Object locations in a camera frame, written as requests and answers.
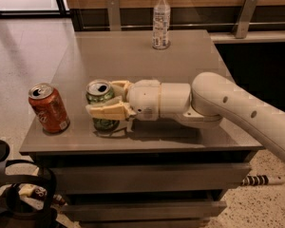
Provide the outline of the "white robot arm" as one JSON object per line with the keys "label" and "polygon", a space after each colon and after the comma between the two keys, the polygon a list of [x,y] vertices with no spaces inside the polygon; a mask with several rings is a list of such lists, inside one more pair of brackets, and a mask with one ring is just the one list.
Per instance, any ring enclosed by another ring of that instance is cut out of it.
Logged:
{"label": "white robot arm", "polygon": [[214,72],[202,72],[191,84],[158,80],[94,80],[86,87],[94,119],[156,121],[214,127],[225,118],[285,162],[285,112],[251,95]]}

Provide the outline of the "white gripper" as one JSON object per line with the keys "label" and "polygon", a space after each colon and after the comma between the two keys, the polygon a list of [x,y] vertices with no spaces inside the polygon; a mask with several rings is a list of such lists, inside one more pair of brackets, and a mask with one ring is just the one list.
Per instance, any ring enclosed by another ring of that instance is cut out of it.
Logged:
{"label": "white gripper", "polygon": [[[159,95],[161,83],[158,80],[111,81],[114,97],[106,102],[87,104],[87,113],[96,119],[124,121],[135,117],[140,121],[156,121],[159,118]],[[127,94],[128,103],[123,101]]]}

